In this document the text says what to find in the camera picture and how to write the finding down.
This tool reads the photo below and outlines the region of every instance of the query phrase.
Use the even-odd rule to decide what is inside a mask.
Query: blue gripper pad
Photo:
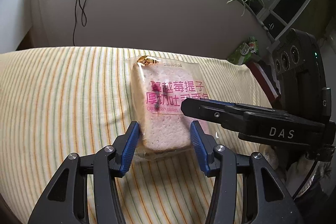
[[[195,122],[196,121],[193,121],[190,125],[191,142],[196,152],[199,167],[202,170],[202,172],[207,176],[209,175],[209,171],[210,171],[209,164],[208,164],[208,157],[207,157],[204,144],[201,141],[200,134],[195,125]]]
[[[121,155],[120,173],[123,176],[128,172],[131,166],[134,151],[138,144],[139,135],[140,135],[140,126],[139,123],[136,123],[128,138],[125,149]]]

